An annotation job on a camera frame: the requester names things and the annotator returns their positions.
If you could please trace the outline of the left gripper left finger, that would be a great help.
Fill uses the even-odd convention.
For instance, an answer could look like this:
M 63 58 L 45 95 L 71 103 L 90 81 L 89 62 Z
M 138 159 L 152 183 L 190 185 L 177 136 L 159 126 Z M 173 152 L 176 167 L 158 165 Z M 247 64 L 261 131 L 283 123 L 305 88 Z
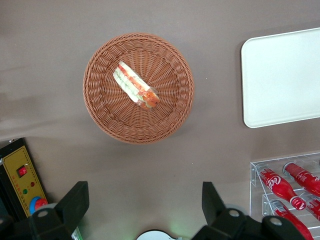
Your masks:
M 71 240 L 90 205 L 87 181 L 77 182 L 54 206 L 39 208 L 30 218 L 34 240 Z

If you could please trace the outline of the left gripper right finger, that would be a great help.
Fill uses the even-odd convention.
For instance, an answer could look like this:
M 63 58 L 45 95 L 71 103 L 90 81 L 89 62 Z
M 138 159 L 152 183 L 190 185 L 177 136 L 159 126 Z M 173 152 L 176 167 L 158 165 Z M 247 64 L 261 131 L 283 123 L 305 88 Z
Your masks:
M 227 208 L 212 182 L 202 183 L 202 211 L 206 219 L 194 240 L 304 240 L 294 224 L 280 216 L 261 222 L 236 208 Z

